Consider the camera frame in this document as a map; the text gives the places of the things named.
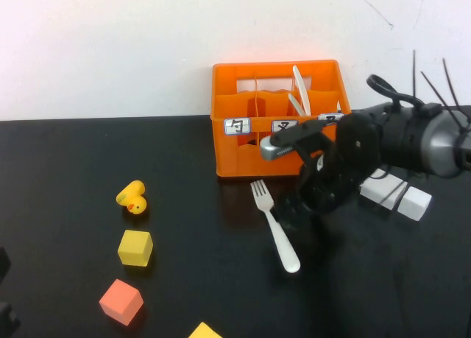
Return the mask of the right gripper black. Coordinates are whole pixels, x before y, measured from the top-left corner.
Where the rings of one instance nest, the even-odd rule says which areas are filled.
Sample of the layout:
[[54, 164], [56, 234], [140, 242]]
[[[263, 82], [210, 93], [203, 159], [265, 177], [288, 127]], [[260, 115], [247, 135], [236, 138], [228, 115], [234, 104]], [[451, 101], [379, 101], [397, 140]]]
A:
[[309, 158], [300, 170], [297, 184], [298, 208], [292, 196], [281, 196], [274, 206], [277, 221], [286, 221], [290, 230], [308, 230], [310, 215], [327, 214], [337, 209], [358, 187], [360, 172], [350, 165], [330, 144], [322, 150], [322, 168], [319, 156]]

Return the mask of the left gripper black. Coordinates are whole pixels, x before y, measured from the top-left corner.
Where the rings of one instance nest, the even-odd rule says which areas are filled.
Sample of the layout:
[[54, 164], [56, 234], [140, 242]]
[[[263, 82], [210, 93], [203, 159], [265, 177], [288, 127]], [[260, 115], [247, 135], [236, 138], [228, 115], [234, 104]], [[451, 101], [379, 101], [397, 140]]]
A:
[[[0, 280], [4, 280], [11, 267], [10, 257], [4, 247], [0, 247]], [[1, 338], [11, 337], [20, 326], [20, 321], [7, 302], [1, 302], [0, 309], [0, 334]]]

